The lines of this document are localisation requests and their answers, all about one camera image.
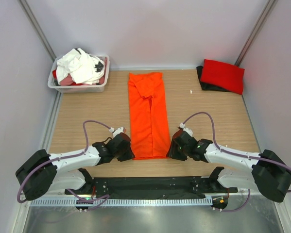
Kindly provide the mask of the orange t shirt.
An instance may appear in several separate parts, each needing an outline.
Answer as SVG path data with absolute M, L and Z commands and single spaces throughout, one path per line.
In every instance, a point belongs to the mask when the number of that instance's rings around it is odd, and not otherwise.
M 128 100 L 135 159 L 166 159 L 171 140 L 163 74 L 129 73 Z

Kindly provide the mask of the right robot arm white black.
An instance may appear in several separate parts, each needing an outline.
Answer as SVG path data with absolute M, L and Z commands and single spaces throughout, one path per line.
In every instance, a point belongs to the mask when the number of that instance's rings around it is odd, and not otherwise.
M 208 177 L 209 188 L 214 192 L 227 188 L 257 190 L 269 200 L 282 202 L 291 185 L 291 170 L 273 151 L 228 150 L 212 140 L 196 140 L 187 128 L 173 135 L 167 156 L 219 164 Z

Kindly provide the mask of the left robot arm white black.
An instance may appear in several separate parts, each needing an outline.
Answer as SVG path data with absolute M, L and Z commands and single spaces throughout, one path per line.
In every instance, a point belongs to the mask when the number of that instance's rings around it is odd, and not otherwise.
M 98 166 L 114 158 L 123 162 L 133 159 L 131 139 L 125 133 L 115 135 L 110 141 L 96 142 L 82 150 L 48 154 L 45 149 L 35 152 L 17 171 L 20 184 L 18 196 L 32 201 L 49 191 L 73 189 L 88 194 L 93 188 L 87 166 Z

